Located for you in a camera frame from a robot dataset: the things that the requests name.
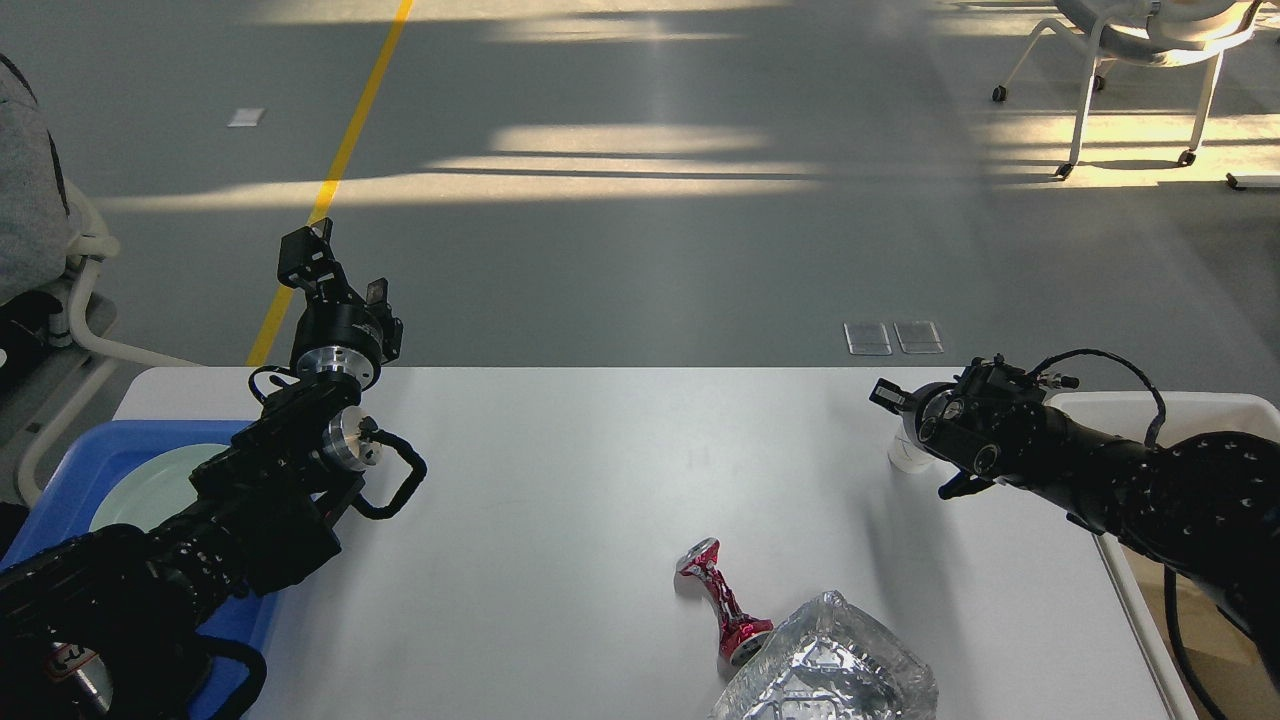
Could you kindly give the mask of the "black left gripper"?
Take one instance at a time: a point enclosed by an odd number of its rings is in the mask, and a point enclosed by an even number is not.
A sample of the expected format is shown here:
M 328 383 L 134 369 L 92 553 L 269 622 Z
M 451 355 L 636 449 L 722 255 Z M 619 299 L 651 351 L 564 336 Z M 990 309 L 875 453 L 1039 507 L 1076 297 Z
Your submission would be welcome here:
M 384 363 L 401 356 L 404 325 L 394 314 L 385 277 L 367 284 L 365 306 L 332 247 L 333 220 L 321 218 L 280 240 L 276 278 L 303 293 L 291 370 L 298 378 L 338 372 L 364 389 L 374 386 Z

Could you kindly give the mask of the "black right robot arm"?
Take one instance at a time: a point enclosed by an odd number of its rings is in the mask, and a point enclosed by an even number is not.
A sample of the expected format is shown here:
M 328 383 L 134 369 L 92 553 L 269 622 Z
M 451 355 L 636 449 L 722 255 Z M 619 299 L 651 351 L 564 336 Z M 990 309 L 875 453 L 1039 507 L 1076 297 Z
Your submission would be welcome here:
M 900 416 L 910 446 L 955 466 L 941 498 L 1012 486 L 1062 509 L 1070 523 L 1160 562 L 1175 662 L 1219 719 L 1222 710 L 1192 669 L 1181 638 L 1176 579 L 1204 592 L 1277 680 L 1277 443 L 1213 430 L 1161 446 L 1167 406 L 1144 373 L 1138 379 L 1155 415 L 1142 441 L 1084 427 L 1046 402 L 1050 389 L 1079 386 L 1053 372 L 1057 363 L 1051 356 L 1025 370 L 1002 355 L 975 357 L 950 382 L 914 391 L 881 379 L 870 401 Z

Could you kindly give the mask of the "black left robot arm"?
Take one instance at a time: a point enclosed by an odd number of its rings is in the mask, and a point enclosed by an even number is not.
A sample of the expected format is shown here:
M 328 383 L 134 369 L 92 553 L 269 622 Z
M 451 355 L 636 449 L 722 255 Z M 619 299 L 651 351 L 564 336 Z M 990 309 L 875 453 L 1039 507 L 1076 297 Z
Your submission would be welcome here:
M 348 510 L 398 514 L 425 480 L 413 446 L 361 407 L 401 354 L 388 283 L 355 291 L 330 218 L 282 240 L 278 279 L 306 307 L 260 418 L 200 464 L 196 498 L 152 530 L 111 524 L 3 573 L 5 719 L 187 719 L 216 659 L 244 679 L 212 711 L 241 719 L 268 675 L 252 646 L 202 633 L 230 598 L 296 585 L 340 552 Z

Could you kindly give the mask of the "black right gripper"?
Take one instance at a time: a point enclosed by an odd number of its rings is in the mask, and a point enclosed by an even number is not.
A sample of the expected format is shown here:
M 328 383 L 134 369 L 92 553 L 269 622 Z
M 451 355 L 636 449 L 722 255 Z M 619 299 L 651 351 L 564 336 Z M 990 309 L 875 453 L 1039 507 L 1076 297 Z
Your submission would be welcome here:
M 884 378 L 879 378 L 869 395 L 869 400 L 876 406 L 893 415 L 902 415 L 902 437 L 905 438 L 905 443 L 919 452 L 938 456 L 938 452 L 922 438 L 922 428 L 931 419 L 941 416 L 955 388 L 955 382 L 932 382 L 910 392 Z

